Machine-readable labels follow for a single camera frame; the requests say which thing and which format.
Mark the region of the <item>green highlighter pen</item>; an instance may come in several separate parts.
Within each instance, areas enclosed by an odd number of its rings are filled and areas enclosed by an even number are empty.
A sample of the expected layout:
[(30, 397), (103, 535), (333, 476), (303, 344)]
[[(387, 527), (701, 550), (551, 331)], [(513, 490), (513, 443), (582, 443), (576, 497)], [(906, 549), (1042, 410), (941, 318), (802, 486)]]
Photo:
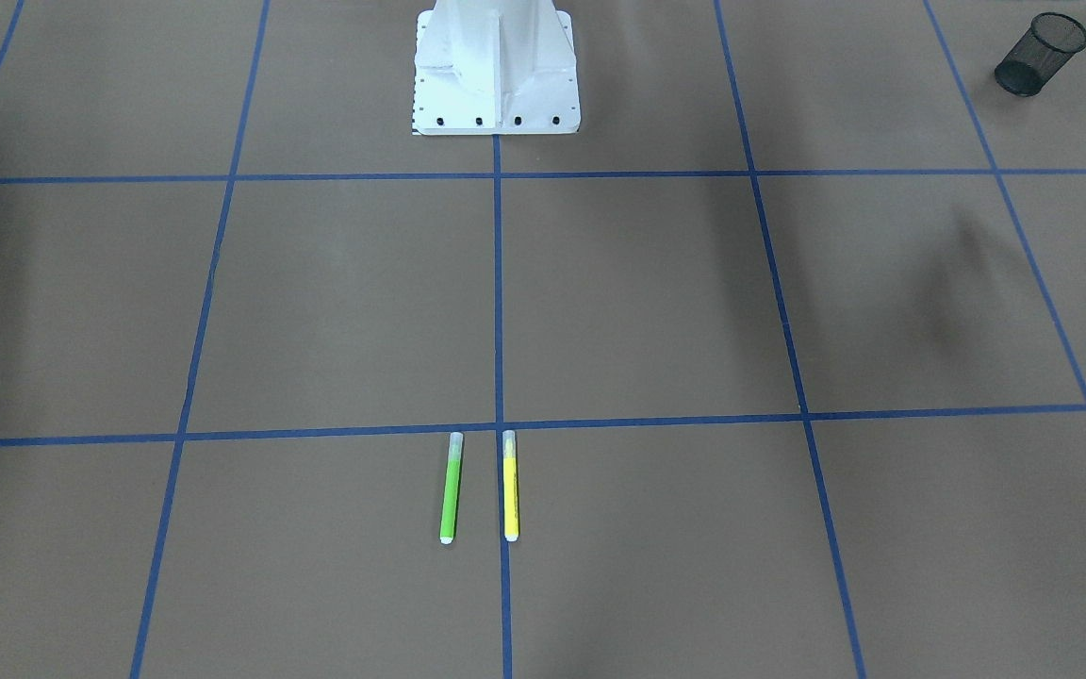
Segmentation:
[(462, 465), (464, 465), (464, 433), (452, 431), (449, 435), (447, 465), (445, 465), (443, 496), (441, 496), (438, 536), (441, 545), (452, 545), (456, 537)]

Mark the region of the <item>solid black pen cup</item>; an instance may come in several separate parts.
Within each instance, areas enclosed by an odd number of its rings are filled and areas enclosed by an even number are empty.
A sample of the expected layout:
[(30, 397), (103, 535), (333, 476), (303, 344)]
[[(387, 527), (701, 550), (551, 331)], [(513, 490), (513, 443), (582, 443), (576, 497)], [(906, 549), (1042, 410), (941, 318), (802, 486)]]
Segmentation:
[(1086, 26), (1078, 18), (1043, 12), (993, 70), (1000, 89), (1011, 95), (1039, 95), (1072, 56), (1086, 48)]

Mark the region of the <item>yellow highlighter pen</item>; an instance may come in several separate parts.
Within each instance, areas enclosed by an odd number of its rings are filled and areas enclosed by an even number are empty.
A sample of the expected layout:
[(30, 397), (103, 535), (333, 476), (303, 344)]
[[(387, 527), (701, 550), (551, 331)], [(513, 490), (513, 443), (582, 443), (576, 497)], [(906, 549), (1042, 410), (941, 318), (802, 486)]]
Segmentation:
[(504, 540), (513, 544), (520, 537), (517, 433), (513, 430), (502, 433), (502, 503)]

